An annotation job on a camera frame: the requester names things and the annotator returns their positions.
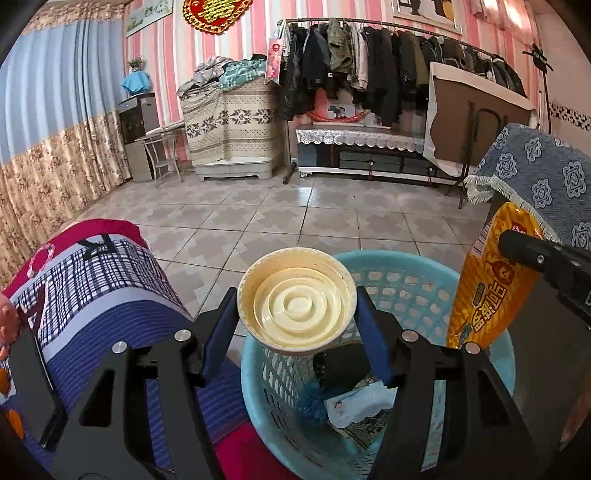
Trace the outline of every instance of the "potted plant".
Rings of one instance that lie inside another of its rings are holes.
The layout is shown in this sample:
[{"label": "potted plant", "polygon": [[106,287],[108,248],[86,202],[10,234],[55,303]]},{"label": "potted plant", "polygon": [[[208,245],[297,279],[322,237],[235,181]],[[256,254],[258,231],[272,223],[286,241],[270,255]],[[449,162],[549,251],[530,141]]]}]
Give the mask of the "potted plant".
[{"label": "potted plant", "polygon": [[127,62],[127,66],[131,69],[132,72],[137,72],[138,70],[141,70],[144,65],[145,65],[145,60],[142,59],[142,57],[138,57],[136,59],[131,59],[130,61]]}]

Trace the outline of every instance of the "framed picture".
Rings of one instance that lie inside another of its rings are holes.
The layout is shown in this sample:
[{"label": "framed picture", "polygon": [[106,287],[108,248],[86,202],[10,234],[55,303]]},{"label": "framed picture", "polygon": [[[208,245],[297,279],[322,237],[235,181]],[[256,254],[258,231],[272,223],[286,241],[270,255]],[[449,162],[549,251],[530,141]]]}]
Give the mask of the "framed picture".
[{"label": "framed picture", "polygon": [[151,0],[132,10],[125,20],[125,37],[133,35],[142,28],[160,20],[173,12],[174,0]]},{"label": "framed picture", "polygon": [[454,33],[462,33],[456,15],[461,8],[461,0],[392,0],[395,19],[405,18]]}]

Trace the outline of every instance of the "window curtain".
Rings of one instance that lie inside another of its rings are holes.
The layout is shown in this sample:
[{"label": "window curtain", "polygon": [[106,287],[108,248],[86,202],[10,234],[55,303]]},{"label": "window curtain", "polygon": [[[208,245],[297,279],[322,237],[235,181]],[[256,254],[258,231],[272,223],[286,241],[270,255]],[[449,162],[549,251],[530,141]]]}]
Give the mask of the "window curtain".
[{"label": "window curtain", "polygon": [[469,0],[472,14],[501,30],[510,30],[526,45],[535,41],[535,22],[524,0]]},{"label": "window curtain", "polygon": [[0,67],[0,287],[74,214],[129,178],[123,6],[38,12]]}]

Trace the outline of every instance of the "snack package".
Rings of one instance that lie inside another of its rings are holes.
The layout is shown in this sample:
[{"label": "snack package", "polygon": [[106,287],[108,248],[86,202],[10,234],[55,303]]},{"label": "snack package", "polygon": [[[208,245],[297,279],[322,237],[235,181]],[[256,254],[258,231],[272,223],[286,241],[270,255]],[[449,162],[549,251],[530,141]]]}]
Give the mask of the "snack package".
[{"label": "snack package", "polygon": [[499,237],[516,230],[543,238],[538,222],[507,202],[486,224],[466,256],[447,331],[447,346],[466,342],[488,347],[513,321],[539,273],[509,262],[499,251]]}]

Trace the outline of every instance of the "lace tablecloth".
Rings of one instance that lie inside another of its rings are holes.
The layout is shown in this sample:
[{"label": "lace tablecloth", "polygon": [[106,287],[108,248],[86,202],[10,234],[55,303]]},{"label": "lace tablecloth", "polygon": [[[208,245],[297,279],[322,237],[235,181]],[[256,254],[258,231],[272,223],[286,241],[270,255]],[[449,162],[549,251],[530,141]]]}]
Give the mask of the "lace tablecloth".
[{"label": "lace tablecloth", "polygon": [[295,129],[297,141],[303,144],[357,145],[358,147],[390,148],[423,153],[424,138],[393,133],[390,130],[356,125],[327,126],[303,125]]}]

